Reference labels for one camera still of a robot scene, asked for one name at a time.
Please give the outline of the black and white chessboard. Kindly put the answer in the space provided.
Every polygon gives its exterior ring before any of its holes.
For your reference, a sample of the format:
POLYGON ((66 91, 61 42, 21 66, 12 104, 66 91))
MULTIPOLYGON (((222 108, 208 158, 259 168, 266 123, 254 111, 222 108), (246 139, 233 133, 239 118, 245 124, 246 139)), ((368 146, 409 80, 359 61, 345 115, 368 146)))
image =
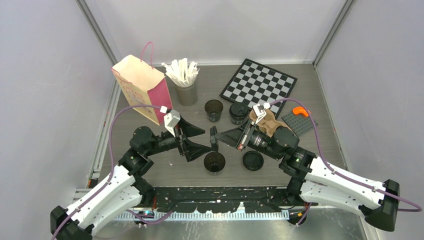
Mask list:
POLYGON ((280 70, 246 58, 219 96, 252 108, 256 104, 288 98, 297 80, 280 70))

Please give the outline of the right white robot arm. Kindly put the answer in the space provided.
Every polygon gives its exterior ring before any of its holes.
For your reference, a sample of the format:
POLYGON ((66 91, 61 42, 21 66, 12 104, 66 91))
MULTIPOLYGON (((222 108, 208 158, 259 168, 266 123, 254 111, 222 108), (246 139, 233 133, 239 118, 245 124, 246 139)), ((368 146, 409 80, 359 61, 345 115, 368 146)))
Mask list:
POLYGON ((240 126, 215 134, 215 139, 243 150, 249 147, 272 159, 291 177, 285 198, 291 205, 318 203, 363 217, 371 226, 392 232, 395 229, 400 194, 398 182, 372 180, 348 172, 302 147, 289 128, 278 126, 269 137, 245 120, 240 126))

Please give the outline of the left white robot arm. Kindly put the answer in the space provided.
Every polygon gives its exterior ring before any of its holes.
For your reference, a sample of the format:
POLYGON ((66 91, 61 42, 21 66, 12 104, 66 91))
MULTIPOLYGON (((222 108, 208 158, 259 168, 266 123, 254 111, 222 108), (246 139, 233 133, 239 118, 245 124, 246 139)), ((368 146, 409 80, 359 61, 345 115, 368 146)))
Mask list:
POLYGON ((154 164, 150 156, 178 149, 179 154, 191 162, 212 150, 189 140, 203 135, 204 129, 182 117, 175 117, 170 122, 172 131, 160 135, 154 135, 147 126, 136 128, 129 141, 130 148, 105 179, 68 207, 55 207, 50 213, 53 239, 91 240, 123 211, 152 204, 155 189, 143 178, 154 164))

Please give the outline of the pink and cream paper bag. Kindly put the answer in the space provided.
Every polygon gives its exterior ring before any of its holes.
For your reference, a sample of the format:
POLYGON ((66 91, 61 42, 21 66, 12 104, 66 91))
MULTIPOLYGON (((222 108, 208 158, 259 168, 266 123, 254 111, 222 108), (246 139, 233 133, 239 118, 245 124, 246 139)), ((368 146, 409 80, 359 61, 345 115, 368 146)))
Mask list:
POLYGON ((161 107, 173 107, 165 74, 132 54, 116 63, 111 71, 130 106, 153 123, 164 122, 161 107))

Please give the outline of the grey cylindrical straw holder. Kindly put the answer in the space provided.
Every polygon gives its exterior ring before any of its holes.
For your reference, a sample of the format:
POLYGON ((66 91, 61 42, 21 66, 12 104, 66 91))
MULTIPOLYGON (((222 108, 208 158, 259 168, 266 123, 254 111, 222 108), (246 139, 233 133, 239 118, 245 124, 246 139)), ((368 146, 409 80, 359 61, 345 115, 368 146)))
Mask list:
POLYGON ((177 99, 183 106, 192 106, 198 101, 197 84, 189 87, 175 86, 177 99))

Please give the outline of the bundle of white wrapped straws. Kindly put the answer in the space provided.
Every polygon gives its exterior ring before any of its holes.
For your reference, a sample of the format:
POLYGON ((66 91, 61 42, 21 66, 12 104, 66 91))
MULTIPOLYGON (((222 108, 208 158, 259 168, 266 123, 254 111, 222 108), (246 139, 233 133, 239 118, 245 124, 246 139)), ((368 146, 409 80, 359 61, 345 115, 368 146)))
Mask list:
POLYGON ((194 85, 199 74, 198 63, 189 62, 187 58, 174 59, 170 64, 161 63, 165 67, 165 74, 180 88, 188 88, 194 85))

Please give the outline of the orange curved plastic piece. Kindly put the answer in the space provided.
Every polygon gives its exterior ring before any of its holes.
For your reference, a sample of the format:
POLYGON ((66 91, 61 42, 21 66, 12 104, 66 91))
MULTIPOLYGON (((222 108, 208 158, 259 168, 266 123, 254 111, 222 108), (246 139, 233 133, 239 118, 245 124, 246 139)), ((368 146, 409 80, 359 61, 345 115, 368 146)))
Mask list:
POLYGON ((302 106, 294 107, 292 109, 292 113, 295 116, 303 116, 305 118, 308 118, 310 116, 310 114, 311 114, 311 112, 308 109, 306 109, 306 108, 304 108, 302 106))

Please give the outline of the black lidded coffee cup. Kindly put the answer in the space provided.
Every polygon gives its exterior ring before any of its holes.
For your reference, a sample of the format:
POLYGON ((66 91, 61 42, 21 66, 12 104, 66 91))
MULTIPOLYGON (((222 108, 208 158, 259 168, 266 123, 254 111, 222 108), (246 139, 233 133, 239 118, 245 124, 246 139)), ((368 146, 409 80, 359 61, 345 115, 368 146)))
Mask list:
POLYGON ((249 108, 244 103, 234 102, 229 107, 230 120, 235 125, 240 125, 249 114, 249 108))

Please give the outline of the black coffee cup lid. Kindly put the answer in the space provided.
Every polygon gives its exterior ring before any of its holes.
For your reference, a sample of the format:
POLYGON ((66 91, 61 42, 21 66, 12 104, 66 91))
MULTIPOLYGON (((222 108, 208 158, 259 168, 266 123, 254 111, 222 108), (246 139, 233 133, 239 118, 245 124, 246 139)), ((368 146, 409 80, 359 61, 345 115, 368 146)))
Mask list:
POLYGON ((243 155, 242 163, 249 171, 258 171, 264 165, 264 158, 259 152, 251 150, 243 155))

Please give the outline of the brown cardboard cup carrier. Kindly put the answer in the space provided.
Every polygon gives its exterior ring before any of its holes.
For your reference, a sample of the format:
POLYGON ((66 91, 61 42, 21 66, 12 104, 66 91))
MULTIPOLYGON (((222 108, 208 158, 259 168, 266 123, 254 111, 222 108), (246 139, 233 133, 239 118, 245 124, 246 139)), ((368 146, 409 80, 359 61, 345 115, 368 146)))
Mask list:
POLYGON ((265 133, 268 137, 272 137, 279 127, 287 128, 292 132, 286 123, 276 120, 274 113, 270 109, 265 109, 264 111, 266 115, 255 125, 256 130, 265 133))

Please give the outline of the grey studded building baseplate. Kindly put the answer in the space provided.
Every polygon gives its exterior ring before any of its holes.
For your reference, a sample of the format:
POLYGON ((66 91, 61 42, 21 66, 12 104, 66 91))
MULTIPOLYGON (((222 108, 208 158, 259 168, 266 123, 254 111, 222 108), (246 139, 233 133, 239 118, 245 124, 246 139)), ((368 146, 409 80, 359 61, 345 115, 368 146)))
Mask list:
POLYGON ((301 137, 307 132, 314 129, 311 119, 302 114, 294 114, 290 112, 281 118, 297 137, 301 137))

